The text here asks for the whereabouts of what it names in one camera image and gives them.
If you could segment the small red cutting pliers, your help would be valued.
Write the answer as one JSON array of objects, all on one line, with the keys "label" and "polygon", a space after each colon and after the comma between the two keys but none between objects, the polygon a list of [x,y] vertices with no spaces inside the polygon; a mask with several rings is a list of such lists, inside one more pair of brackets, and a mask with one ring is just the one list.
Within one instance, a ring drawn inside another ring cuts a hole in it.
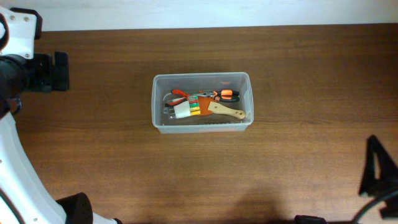
[{"label": "small red cutting pliers", "polygon": [[185,93],[182,90],[171,90],[170,94],[175,95],[177,98],[165,102],[164,106],[168,108],[177,106],[185,101],[188,101],[190,97],[189,94]]}]

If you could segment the clear case of screwdriver bits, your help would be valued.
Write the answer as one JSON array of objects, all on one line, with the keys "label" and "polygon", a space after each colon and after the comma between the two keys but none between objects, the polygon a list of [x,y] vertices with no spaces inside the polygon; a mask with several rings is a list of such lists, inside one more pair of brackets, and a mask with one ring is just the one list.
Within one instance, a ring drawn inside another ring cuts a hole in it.
[{"label": "clear case of screwdriver bits", "polygon": [[182,119],[201,114],[197,96],[189,96],[188,98],[176,98],[169,100],[167,103],[176,103],[178,101],[180,102],[179,104],[173,106],[165,106],[163,108],[163,114],[166,114],[169,119]]}]

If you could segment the orange scraper wooden handle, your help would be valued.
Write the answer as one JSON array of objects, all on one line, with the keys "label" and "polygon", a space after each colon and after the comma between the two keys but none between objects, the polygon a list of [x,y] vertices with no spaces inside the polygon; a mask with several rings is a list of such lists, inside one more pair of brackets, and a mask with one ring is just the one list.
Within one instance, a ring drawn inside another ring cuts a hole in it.
[{"label": "orange scraper wooden handle", "polygon": [[207,97],[198,97],[198,103],[200,107],[200,116],[208,116],[211,114],[223,114],[233,116],[238,119],[244,119],[246,114],[243,110],[235,110],[223,106],[215,100]]}]

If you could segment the orange black long-nose pliers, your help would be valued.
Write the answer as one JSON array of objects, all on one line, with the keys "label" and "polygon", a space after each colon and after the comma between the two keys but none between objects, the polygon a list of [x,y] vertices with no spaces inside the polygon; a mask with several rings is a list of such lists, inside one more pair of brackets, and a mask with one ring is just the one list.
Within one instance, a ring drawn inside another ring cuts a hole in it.
[{"label": "orange black long-nose pliers", "polygon": [[229,90],[229,89],[196,93],[195,95],[211,98],[215,101],[220,101],[220,102],[224,102],[224,103],[237,103],[240,101],[239,92],[234,91],[234,90]]}]

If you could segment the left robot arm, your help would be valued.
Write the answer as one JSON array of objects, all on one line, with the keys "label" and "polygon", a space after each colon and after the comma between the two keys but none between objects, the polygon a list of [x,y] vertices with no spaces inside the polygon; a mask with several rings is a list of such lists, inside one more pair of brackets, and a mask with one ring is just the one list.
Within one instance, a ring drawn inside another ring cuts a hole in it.
[{"label": "left robot arm", "polygon": [[19,139],[14,115],[23,91],[50,93],[69,89],[65,52],[1,57],[1,223],[119,223],[96,214],[83,192],[58,200],[39,179]]}]

